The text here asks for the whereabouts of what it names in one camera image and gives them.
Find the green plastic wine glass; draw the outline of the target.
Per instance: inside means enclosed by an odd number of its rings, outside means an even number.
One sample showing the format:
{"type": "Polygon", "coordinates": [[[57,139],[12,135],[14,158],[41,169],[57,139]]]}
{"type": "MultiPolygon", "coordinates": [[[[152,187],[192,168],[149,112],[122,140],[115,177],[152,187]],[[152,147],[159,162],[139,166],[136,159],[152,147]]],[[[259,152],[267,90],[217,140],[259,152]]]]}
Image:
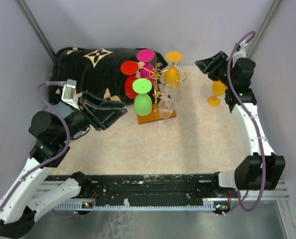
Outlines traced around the green plastic wine glass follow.
{"type": "Polygon", "coordinates": [[[146,78],[139,78],[132,84],[137,93],[134,100],[134,110],[139,116],[146,116],[152,111],[152,100],[148,93],[152,90],[152,83],[146,78]]]}

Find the red plastic wine glass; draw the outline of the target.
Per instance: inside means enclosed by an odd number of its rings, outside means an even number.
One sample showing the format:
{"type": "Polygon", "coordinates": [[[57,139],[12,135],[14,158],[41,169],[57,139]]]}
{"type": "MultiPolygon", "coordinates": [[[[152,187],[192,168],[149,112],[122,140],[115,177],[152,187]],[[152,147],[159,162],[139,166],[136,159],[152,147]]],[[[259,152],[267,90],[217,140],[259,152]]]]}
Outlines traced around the red plastic wine glass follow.
{"type": "Polygon", "coordinates": [[[127,76],[127,79],[124,83],[126,96],[132,100],[138,95],[132,86],[133,82],[137,80],[135,74],[138,72],[138,69],[138,63],[135,61],[126,61],[120,67],[121,72],[127,76]]]}

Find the clear wine glass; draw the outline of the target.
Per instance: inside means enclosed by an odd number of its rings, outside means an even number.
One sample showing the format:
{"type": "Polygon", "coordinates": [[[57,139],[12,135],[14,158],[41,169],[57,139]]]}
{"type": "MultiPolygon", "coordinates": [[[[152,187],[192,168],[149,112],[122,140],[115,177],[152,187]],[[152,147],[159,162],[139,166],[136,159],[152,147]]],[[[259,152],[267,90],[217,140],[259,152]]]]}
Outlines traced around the clear wine glass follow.
{"type": "Polygon", "coordinates": [[[174,103],[170,99],[170,95],[174,93],[174,88],[170,85],[162,84],[160,86],[160,92],[163,93],[164,97],[158,104],[159,116],[163,119],[168,119],[174,111],[174,103]]]}

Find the pink plastic wine glass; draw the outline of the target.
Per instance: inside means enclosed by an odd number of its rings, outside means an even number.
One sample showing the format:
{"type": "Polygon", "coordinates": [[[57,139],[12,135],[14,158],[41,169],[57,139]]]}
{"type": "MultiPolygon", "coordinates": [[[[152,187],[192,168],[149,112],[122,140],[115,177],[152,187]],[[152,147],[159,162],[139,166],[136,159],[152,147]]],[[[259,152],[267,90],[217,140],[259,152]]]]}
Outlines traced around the pink plastic wine glass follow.
{"type": "Polygon", "coordinates": [[[154,59],[154,52],[150,49],[143,49],[137,53],[137,59],[141,63],[140,77],[153,82],[154,66],[150,62],[154,59]]]}

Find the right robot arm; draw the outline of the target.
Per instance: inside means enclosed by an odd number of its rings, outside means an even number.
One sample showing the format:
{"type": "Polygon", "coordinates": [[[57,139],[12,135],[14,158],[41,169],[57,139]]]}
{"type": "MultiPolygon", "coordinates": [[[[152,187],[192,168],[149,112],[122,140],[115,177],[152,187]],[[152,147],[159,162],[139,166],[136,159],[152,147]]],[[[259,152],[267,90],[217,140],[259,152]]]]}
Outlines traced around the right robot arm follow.
{"type": "Polygon", "coordinates": [[[259,190],[264,182],[265,190],[274,190],[285,168],[283,156],[276,155],[268,143],[258,117],[255,95],[250,88],[256,63],[241,57],[231,66],[231,83],[242,102],[238,102],[229,86],[228,56],[219,51],[214,56],[197,60],[196,66],[212,81],[223,83],[225,102],[237,122],[243,141],[245,159],[234,171],[218,172],[217,180],[211,184],[211,192],[222,197],[228,188],[239,190],[259,190]]]}

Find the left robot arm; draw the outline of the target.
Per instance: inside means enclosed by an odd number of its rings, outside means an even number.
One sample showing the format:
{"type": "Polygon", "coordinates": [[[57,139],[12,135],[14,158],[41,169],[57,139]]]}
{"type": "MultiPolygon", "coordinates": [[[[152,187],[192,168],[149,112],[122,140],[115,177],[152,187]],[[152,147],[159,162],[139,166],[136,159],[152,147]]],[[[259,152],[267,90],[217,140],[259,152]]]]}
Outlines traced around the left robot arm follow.
{"type": "Polygon", "coordinates": [[[83,92],[76,103],[77,108],[65,118],[52,105],[49,106],[52,112],[39,111],[33,116],[29,132],[37,142],[23,170],[0,199],[0,237],[19,239],[60,203],[91,194],[91,179],[75,172],[55,189],[32,199],[70,150],[72,136],[90,126],[98,131],[106,130],[127,113],[124,102],[102,99],[88,91],[83,92]]]}

